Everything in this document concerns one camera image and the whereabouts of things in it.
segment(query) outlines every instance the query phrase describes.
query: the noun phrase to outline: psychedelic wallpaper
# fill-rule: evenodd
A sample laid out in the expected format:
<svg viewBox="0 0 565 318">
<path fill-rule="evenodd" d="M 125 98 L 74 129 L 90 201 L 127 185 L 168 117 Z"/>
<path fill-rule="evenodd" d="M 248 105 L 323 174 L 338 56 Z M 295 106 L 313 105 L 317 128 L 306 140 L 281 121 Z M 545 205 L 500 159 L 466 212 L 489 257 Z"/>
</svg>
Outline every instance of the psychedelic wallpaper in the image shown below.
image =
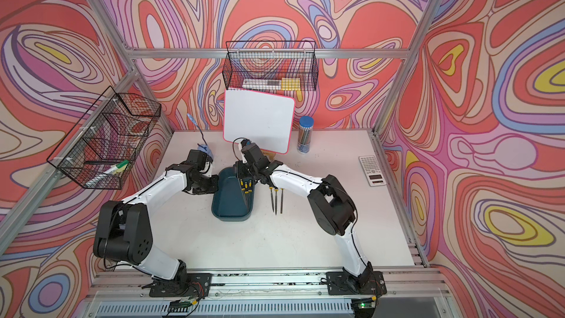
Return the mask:
<svg viewBox="0 0 565 318">
<path fill-rule="evenodd" d="M 466 317 L 565 316 L 565 0 L 444 0 L 380 131 Z"/>
<path fill-rule="evenodd" d="M 1 221 L 126 69 L 85 0 L 2 0 L 0 49 Z M 72 314 L 101 267 L 92 254 L 98 209 L 152 179 L 166 144 L 162 129 L 154 128 L 122 191 L 59 181 L 0 257 L 0 317 Z"/>
<path fill-rule="evenodd" d="M 286 91 L 296 103 L 294 118 L 314 117 L 316 128 L 371 128 L 394 79 L 399 59 L 336 59 L 335 76 L 319 73 L 316 91 Z M 149 82 L 174 130 L 222 129 L 222 59 L 140 59 Z"/>
<path fill-rule="evenodd" d="M 427 0 L 104 2 L 126 44 L 135 48 L 225 48 L 227 40 L 262 38 L 311 38 L 322 48 L 392 40 L 388 48 L 406 48 Z"/>
<path fill-rule="evenodd" d="M 133 48 L 220 48 L 313 39 L 321 48 L 406 48 L 428 0 L 104 0 Z M 316 128 L 371 128 L 399 60 L 324 59 L 319 89 L 289 94 Z M 222 60 L 138 61 L 176 130 L 221 129 Z"/>
</svg>

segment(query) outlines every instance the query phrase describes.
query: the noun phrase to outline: wire basket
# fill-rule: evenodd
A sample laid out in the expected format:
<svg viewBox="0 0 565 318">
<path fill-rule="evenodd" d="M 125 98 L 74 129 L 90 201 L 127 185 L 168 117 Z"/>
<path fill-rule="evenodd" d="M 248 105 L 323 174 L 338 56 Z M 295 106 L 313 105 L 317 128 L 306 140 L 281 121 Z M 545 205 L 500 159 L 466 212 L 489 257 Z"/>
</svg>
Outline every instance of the wire basket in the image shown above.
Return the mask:
<svg viewBox="0 0 565 318">
<path fill-rule="evenodd" d="M 145 140 L 161 115 L 159 102 L 137 94 L 118 94 L 114 89 L 112 92 L 94 121 L 81 128 L 82 135 L 69 152 L 62 158 L 54 158 L 60 159 L 60 162 L 55 165 L 51 156 L 77 125 L 47 158 L 47 162 L 82 188 L 122 189 Z M 120 173 L 105 173 L 125 160 L 128 164 Z"/>
<path fill-rule="evenodd" d="M 316 91 L 316 42 L 227 41 L 222 74 L 226 89 Z"/>
</svg>

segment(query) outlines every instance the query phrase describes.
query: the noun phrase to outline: white calculator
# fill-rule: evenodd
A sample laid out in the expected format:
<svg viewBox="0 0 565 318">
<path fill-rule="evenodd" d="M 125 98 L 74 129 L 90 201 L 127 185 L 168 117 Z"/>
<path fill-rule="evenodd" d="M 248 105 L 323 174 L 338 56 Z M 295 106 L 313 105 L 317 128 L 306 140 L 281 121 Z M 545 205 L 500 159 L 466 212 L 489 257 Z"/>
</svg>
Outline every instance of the white calculator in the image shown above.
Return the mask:
<svg viewBox="0 0 565 318">
<path fill-rule="evenodd" d="M 367 176 L 367 181 L 369 181 L 371 187 L 384 186 L 386 184 L 375 155 L 360 156 L 359 162 L 361 162 L 361 167 L 363 167 L 363 172 Z"/>
</svg>

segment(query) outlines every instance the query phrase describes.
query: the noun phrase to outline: blue object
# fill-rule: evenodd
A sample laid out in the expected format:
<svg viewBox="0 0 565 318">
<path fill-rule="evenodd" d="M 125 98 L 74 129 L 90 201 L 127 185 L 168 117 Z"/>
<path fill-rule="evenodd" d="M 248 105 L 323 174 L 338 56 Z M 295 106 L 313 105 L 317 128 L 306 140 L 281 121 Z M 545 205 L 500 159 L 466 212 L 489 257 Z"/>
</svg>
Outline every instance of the blue object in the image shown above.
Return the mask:
<svg viewBox="0 0 565 318">
<path fill-rule="evenodd" d="M 212 154 L 212 150 L 210 149 L 210 146 L 198 144 L 197 150 L 206 152 L 208 154 L 208 156 L 210 157 L 210 159 L 212 159 L 212 161 L 214 160 L 214 154 Z"/>
<path fill-rule="evenodd" d="M 300 153 L 308 153 L 310 151 L 310 144 L 298 144 L 297 150 Z"/>
<path fill-rule="evenodd" d="M 196 125 L 197 128 L 200 129 L 200 127 L 198 126 L 198 123 L 196 123 L 196 119 L 194 119 L 194 117 L 190 113 L 187 113 L 187 116 L 188 116 L 188 119 L 190 119 L 190 121 L 192 123 L 194 123 L 194 125 Z"/>
<path fill-rule="evenodd" d="M 312 128 L 314 126 L 314 118 L 309 116 L 300 117 L 300 126 L 303 128 Z"/>
<path fill-rule="evenodd" d="M 253 209 L 253 195 L 255 186 L 251 185 L 249 203 L 245 204 L 245 195 L 241 191 L 241 184 L 233 167 L 226 167 L 218 174 L 218 190 L 212 200 L 212 214 L 222 221 L 245 221 Z"/>
</svg>

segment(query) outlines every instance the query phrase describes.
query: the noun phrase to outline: metal plate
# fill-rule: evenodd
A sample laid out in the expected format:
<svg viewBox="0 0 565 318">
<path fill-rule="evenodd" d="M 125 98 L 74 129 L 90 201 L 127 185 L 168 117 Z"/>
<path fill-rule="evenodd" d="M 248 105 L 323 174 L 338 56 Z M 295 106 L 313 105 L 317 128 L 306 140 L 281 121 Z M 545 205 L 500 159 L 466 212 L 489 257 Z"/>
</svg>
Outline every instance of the metal plate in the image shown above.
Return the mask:
<svg viewBox="0 0 565 318">
<path fill-rule="evenodd" d="M 210 279 L 212 278 L 212 274 L 203 273 L 203 274 L 188 274 L 187 282 L 191 283 L 192 286 L 183 292 L 179 293 L 175 289 L 179 288 L 179 283 L 175 283 L 171 281 L 157 281 L 154 280 L 152 284 L 150 284 L 151 291 L 149 293 L 149 297 L 188 297 L 191 295 L 200 295 L 201 298 L 208 296 L 208 292 L 210 291 Z"/>
<path fill-rule="evenodd" d="M 374 295 L 379 298 L 386 294 L 385 280 L 383 279 L 383 272 L 373 271 L 374 277 L 371 276 L 369 282 L 366 283 L 359 293 L 353 292 L 348 288 L 347 278 L 348 275 L 343 271 L 341 272 L 326 272 L 325 276 L 328 280 L 328 294 L 334 295 Z"/>
</svg>

